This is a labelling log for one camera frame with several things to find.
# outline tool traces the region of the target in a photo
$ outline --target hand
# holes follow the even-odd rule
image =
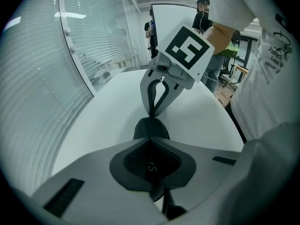
[[[154,35],[153,25],[151,25],[151,26],[149,27],[149,33],[150,33],[151,35]]]

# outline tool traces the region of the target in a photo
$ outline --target printed logo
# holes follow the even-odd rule
[[[208,49],[200,37],[182,27],[165,51],[189,70]]]

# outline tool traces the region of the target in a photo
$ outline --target white table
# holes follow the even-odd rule
[[[117,74],[91,100],[71,127],[57,156],[54,175],[79,157],[133,139],[135,126],[148,117],[140,92],[145,70]],[[157,96],[164,86],[157,86]],[[243,142],[213,94],[195,83],[157,117],[170,139],[205,148],[241,151]]]

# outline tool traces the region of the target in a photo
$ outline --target green object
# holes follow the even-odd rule
[[[229,58],[235,58],[238,54],[239,48],[234,47],[232,42],[224,49],[222,52],[218,53],[220,56],[225,56]]]

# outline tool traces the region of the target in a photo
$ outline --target ceiling light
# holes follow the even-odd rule
[[[63,17],[74,17],[74,18],[85,18],[86,15],[82,15],[82,14],[77,14],[77,13],[60,13],[57,12],[55,15],[55,17],[59,17],[59,16],[63,16]]]
[[[10,27],[12,27],[12,26],[18,24],[20,21],[21,21],[21,17],[16,17],[16,18],[10,20],[10,21],[6,24],[6,26],[4,27],[3,31],[5,31],[6,29],[8,29],[8,28],[10,28]]]

